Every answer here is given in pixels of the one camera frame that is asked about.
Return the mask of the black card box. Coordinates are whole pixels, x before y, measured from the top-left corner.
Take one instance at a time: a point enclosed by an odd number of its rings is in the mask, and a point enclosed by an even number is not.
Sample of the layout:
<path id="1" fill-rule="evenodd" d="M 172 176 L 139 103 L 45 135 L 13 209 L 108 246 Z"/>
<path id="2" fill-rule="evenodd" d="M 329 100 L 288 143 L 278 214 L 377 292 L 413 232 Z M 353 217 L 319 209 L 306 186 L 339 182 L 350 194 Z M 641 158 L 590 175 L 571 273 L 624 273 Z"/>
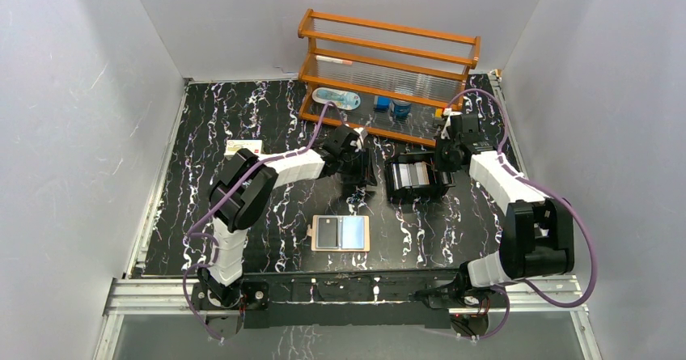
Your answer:
<path id="1" fill-rule="evenodd" d="M 393 204 L 418 198 L 439 199 L 455 181 L 451 173 L 434 169 L 434 152 L 409 152 L 394 155 L 383 165 L 387 199 Z"/>

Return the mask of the black VIP card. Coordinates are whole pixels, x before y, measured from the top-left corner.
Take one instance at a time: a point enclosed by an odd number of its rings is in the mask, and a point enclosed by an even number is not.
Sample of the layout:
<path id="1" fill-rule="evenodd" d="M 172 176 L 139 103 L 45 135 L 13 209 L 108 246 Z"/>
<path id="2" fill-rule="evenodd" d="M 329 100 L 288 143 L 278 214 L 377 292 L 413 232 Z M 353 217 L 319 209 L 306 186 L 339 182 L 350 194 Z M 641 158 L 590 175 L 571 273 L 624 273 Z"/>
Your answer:
<path id="1" fill-rule="evenodd" d="M 315 224 L 315 247 L 322 250 L 337 249 L 339 247 L 338 217 L 318 217 Z"/>

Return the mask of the beige card holder wallet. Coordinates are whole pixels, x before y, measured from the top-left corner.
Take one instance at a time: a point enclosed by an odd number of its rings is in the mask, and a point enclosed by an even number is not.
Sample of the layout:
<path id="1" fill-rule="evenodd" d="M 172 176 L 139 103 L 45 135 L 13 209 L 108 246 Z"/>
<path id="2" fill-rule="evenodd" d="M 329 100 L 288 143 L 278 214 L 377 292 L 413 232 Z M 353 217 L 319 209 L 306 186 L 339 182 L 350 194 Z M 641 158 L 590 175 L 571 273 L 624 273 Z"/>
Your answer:
<path id="1" fill-rule="evenodd" d="M 315 221 L 318 217 L 338 217 L 339 247 L 337 249 L 318 249 L 315 247 Z M 371 249 L 370 219 L 363 215 L 315 215 L 308 228 L 311 237 L 311 250 L 314 252 L 369 252 Z"/>

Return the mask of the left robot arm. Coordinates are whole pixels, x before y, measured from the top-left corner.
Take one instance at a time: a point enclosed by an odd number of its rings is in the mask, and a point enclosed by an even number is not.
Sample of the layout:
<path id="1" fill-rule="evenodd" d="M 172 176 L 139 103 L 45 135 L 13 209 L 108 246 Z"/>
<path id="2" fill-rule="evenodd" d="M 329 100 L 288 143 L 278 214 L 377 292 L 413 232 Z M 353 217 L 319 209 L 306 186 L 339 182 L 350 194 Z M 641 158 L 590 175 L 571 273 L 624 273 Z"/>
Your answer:
<path id="1" fill-rule="evenodd" d="M 279 154 L 238 150 L 209 192 L 210 210 L 200 224 L 211 223 L 211 261 L 197 277 L 213 305 L 235 307 L 242 297 L 243 250 L 248 230 L 260 219 L 272 192 L 286 184 L 339 174 L 355 184 L 375 184 L 366 129 L 336 127 L 320 142 Z"/>

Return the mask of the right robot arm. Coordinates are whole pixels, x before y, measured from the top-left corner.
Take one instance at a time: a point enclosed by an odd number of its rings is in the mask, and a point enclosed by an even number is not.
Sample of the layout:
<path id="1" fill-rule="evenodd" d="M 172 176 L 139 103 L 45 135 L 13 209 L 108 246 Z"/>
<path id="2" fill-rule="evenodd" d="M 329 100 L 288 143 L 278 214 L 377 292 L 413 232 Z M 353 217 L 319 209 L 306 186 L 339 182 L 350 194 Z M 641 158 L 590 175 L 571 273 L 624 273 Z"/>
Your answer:
<path id="1" fill-rule="evenodd" d="M 504 214 L 499 249 L 462 267 L 456 298 L 475 307 L 488 287 L 524 278 L 568 273 L 574 267 L 574 227 L 570 212 L 556 199 L 525 184 L 506 156 L 482 135 L 479 116 L 449 108 L 436 137 L 434 167 L 465 169 Z"/>

